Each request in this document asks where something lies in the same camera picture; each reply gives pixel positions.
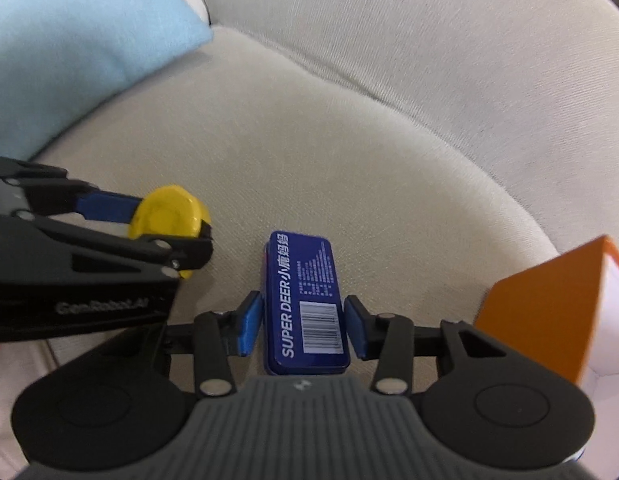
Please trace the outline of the light blue cushion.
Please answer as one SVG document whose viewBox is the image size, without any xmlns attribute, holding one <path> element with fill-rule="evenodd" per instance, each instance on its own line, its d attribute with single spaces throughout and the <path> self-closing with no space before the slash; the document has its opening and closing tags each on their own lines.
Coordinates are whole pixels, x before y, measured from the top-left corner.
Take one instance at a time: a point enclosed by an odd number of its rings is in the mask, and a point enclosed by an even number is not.
<svg viewBox="0 0 619 480">
<path fill-rule="evenodd" d="M 0 0 L 0 156 L 35 156 L 212 38 L 186 0 Z"/>
</svg>

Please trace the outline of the blue super deer tin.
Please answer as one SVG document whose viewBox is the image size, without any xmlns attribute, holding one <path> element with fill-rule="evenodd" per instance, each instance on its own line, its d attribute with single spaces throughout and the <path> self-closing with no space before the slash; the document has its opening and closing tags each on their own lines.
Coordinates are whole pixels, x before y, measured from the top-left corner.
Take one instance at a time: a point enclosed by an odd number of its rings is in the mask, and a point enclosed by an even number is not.
<svg viewBox="0 0 619 480">
<path fill-rule="evenodd" d="M 265 368 L 338 375 L 351 364 L 337 268 L 324 237 L 274 231 L 265 246 Z"/>
</svg>

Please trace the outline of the orange white cardboard box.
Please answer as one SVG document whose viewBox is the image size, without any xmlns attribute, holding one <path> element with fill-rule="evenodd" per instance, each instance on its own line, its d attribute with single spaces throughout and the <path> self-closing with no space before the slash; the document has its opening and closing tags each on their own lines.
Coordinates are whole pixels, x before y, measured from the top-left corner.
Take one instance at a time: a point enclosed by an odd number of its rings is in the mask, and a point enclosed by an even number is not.
<svg viewBox="0 0 619 480">
<path fill-rule="evenodd" d="M 504 278 L 474 326 L 596 400 L 619 396 L 619 250 L 601 236 Z"/>
</svg>

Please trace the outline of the beige fabric sofa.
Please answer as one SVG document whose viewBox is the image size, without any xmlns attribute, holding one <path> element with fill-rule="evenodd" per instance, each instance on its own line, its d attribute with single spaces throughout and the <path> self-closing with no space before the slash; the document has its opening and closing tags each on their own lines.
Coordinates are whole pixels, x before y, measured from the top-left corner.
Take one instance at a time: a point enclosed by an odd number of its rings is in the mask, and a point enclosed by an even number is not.
<svg viewBox="0 0 619 480">
<path fill-rule="evenodd" d="M 619 9 L 609 0 L 186 0 L 213 38 L 103 102 L 35 156 L 103 191 L 180 185 L 213 255 L 176 270 L 164 323 L 0 344 L 0 479 L 619 479 L 619 396 L 582 452 L 497 469 L 451 452 L 377 364 L 265 368 L 265 246 L 329 240 L 342 306 L 474 326 L 492 287 L 601 236 L 619 250 Z M 262 296 L 236 393 L 195 403 L 160 451 L 115 469 L 31 463 L 18 396 L 125 330 Z"/>
</svg>

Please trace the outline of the yellow tape measure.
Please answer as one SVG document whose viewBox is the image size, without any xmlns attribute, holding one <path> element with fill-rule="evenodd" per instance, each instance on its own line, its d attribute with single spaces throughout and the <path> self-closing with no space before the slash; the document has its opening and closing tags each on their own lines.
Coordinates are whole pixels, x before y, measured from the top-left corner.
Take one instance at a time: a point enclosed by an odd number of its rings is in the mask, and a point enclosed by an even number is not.
<svg viewBox="0 0 619 480">
<path fill-rule="evenodd" d="M 182 186 L 161 186 L 142 198 L 129 222 L 128 238 L 143 235 L 212 238 L 210 211 Z"/>
</svg>

